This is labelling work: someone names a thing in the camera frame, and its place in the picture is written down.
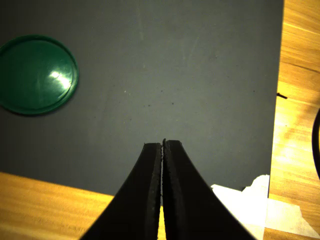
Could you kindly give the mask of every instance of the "green lid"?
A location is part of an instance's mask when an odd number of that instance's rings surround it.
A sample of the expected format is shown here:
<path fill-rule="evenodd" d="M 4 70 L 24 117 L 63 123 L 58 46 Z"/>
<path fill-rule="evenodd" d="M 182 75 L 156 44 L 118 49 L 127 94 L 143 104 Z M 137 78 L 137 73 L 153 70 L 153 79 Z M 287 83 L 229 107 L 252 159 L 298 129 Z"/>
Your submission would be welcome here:
<path fill-rule="evenodd" d="M 27 35 L 0 48 L 0 105 L 19 114 L 43 114 L 64 104 L 78 83 L 78 66 L 60 42 Z"/>

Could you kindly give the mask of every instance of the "white tape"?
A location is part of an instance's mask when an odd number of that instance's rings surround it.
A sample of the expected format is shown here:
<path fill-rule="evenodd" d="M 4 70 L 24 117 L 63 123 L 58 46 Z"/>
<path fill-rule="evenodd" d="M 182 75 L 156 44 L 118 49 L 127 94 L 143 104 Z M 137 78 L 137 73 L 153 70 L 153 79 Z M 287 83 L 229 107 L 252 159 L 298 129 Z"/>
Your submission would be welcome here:
<path fill-rule="evenodd" d="M 261 175 L 243 191 L 215 184 L 211 187 L 229 212 L 258 240 L 263 240 L 265 228 L 320 239 L 303 219 L 299 206 L 268 199 L 269 179 L 269 175 Z"/>

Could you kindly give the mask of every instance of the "green plastic lid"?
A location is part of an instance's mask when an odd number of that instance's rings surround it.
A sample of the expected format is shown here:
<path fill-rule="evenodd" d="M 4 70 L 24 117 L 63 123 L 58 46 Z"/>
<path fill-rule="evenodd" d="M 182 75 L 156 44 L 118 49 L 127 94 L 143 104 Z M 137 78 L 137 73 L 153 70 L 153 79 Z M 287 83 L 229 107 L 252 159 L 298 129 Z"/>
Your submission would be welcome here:
<path fill-rule="evenodd" d="M 55 110 L 70 99 L 78 66 L 60 42 L 27 35 L 0 48 L 0 105 L 26 115 Z"/>

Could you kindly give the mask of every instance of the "dark gray surface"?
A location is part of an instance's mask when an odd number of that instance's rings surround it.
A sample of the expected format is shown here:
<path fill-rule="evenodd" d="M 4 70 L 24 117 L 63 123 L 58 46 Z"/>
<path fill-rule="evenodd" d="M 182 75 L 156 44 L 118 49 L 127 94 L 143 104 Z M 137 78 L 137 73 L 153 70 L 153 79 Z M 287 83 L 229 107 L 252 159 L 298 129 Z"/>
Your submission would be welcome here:
<path fill-rule="evenodd" d="M 0 171 L 114 195 L 144 143 L 180 140 L 204 180 L 270 174 L 281 0 L 2 1 L 0 45 L 50 36 L 74 54 L 74 97 L 0 109 Z"/>

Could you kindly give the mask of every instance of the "wood grain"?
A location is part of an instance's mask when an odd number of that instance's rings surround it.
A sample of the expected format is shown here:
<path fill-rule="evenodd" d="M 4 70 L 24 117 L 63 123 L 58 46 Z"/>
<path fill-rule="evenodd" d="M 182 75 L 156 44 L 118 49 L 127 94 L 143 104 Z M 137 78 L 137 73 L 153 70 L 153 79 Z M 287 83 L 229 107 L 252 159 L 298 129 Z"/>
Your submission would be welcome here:
<path fill-rule="evenodd" d="M 320 234 L 320 181 L 311 149 L 320 108 L 320 1 L 286 0 L 269 198 L 299 205 Z M 78 239 L 112 196 L 0 173 L 0 239 Z M 166 239 L 163 211 L 159 239 Z M 310 237 L 265 229 L 265 240 Z"/>

